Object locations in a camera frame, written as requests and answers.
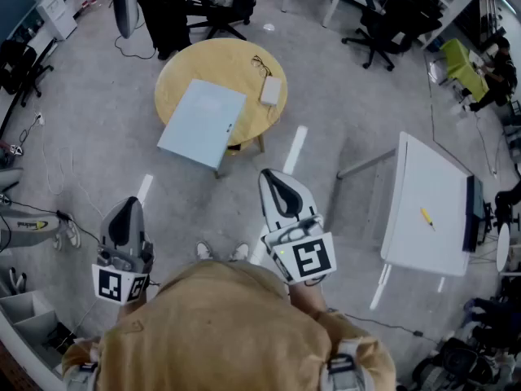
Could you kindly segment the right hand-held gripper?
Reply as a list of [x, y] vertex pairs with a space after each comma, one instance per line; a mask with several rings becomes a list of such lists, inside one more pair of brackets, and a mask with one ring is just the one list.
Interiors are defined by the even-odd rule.
[[[336, 271], [333, 237], [322, 227], [312, 192], [275, 169], [261, 171], [259, 188], [266, 225], [276, 230], [262, 240], [282, 279], [302, 283]], [[293, 223], [294, 218], [300, 221]]]

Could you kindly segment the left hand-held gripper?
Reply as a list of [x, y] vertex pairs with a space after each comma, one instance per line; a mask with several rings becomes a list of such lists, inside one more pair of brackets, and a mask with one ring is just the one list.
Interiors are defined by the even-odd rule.
[[137, 301], [150, 283], [153, 244], [143, 242], [142, 206], [135, 196], [117, 203], [103, 218], [96, 262], [94, 293], [118, 305]]

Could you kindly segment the light blue board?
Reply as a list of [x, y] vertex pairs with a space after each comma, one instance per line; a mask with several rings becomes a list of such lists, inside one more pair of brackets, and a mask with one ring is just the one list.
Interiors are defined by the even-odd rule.
[[173, 111], [157, 147], [217, 172], [247, 96], [194, 79]]

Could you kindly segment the person's left forearm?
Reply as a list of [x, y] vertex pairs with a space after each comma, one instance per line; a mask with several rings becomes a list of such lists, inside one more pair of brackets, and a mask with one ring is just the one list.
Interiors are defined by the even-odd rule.
[[123, 318], [132, 314], [136, 310], [140, 309], [144, 304], [147, 303], [147, 299], [145, 297], [140, 297], [139, 300], [127, 303], [121, 306], [118, 310], [116, 321], [120, 322]]

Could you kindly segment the person's right forearm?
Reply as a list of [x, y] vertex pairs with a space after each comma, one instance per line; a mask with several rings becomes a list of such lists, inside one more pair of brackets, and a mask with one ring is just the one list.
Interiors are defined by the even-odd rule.
[[305, 282], [294, 283], [288, 287], [288, 292], [291, 304], [313, 319], [329, 310], [319, 284], [307, 286]]

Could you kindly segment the round wooden table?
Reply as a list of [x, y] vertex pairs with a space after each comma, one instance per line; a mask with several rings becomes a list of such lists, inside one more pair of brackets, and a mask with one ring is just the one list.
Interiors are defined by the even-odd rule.
[[[278, 104], [274, 107], [260, 103], [265, 79], [251, 64], [258, 55], [269, 67], [273, 77], [282, 80]], [[264, 48], [240, 39], [213, 38], [188, 46], [164, 66], [155, 85], [155, 107], [160, 119], [168, 124], [173, 111], [192, 80], [199, 79], [224, 86], [247, 96], [225, 151], [233, 146], [257, 141], [281, 113], [287, 101], [287, 79], [281, 65]]]

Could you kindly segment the small white box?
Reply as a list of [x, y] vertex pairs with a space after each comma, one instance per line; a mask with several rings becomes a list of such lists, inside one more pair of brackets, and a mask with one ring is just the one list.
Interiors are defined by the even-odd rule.
[[260, 94], [260, 103], [269, 107], [276, 106], [278, 104], [281, 89], [282, 80], [280, 78], [267, 76]]

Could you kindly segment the white storage bins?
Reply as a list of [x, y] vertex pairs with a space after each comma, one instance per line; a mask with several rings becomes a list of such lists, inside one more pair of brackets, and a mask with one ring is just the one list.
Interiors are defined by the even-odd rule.
[[0, 298], [0, 309], [30, 345], [46, 343], [58, 326], [55, 308], [40, 291]]

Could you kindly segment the person's tan shirt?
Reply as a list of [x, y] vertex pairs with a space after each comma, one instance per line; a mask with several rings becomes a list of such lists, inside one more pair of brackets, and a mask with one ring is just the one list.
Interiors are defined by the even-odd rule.
[[394, 391], [385, 346], [329, 310], [295, 308], [272, 271], [203, 260], [63, 356], [67, 391]]

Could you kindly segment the white rectangular table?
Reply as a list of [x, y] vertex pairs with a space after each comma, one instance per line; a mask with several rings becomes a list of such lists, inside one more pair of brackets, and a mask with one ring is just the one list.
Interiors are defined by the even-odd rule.
[[[467, 175], [406, 132], [400, 133], [393, 149], [341, 169], [337, 178], [350, 178], [371, 167], [377, 173], [365, 232], [357, 244], [379, 251], [383, 260], [370, 309], [377, 308], [395, 267], [443, 279], [465, 275], [470, 258], [463, 249]], [[429, 213], [435, 230], [420, 208]]]

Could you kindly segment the thin-framed eyeglasses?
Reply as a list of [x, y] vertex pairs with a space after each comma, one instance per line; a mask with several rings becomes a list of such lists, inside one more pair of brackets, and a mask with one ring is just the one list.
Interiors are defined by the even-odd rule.
[[254, 55], [251, 59], [251, 64], [254, 68], [257, 69], [257, 71], [259, 72], [259, 74], [263, 77], [263, 78], [266, 78], [266, 77], [271, 77], [272, 76], [272, 72], [271, 70], [269, 69], [269, 67], [264, 63], [264, 61], [261, 59], [260, 56], [258, 55]]

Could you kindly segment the black office chair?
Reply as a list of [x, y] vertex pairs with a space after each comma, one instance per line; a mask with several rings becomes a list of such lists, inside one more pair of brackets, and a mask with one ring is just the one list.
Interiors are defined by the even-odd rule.
[[0, 45], [0, 89], [9, 95], [21, 93], [20, 105], [26, 106], [31, 90], [38, 98], [42, 96], [37, 86], [37, 79], [46, 71], [53, 71], [52, 65], [43, 65], [55, 39], [48, 43], [40, 55], [28, 44], [14, 40], [5, 40]]
[[189, 24], [188, 29], [209, 28], [207, 39], [218, 32], [227, 32], [246, 41], [234, 24], [250, 24], [255, 6], [256, 0], [186, 0], [186, 15], [204, 18], [204, 21]]
[[387, 62], [387, 70], [393, 71], [395, 64], [390, 55], [408, 51], [414, 40], [441, 27], [441, 13], [416, 0], [366, 0], [362, 8], [361, 27], [355, 34], [361, 37], [344, 37], [341, 42], [350, 42], [370, 49], [368, 60], [362, 65], [368, 69], [376, 54]]

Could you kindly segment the round white stool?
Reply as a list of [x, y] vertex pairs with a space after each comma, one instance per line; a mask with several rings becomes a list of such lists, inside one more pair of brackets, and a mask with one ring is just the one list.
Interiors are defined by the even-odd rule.
[[510, 226], [503, 223], [497, 237], [496, 268], [501, 273], [507, 263], [510, 250]]

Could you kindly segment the white cabinet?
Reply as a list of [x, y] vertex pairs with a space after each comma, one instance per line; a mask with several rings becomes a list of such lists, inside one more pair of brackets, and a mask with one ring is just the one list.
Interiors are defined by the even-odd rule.
[[51, 35], [59, 41], [65, 41], [77, 28], [72, 10], [64, 0], [41, 0], [37, 11]]

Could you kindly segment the green table cover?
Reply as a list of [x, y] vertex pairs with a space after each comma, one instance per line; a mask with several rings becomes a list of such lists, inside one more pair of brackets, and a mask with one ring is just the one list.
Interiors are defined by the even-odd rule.
[[447, 41], [440, 49], [445, 55], [448, 79], [459, 81], [471, 92], [474, 100], [479, 102], [488, 92], [488, 84], [472, 63], [477, 54], [468, 50], [457, 39]]

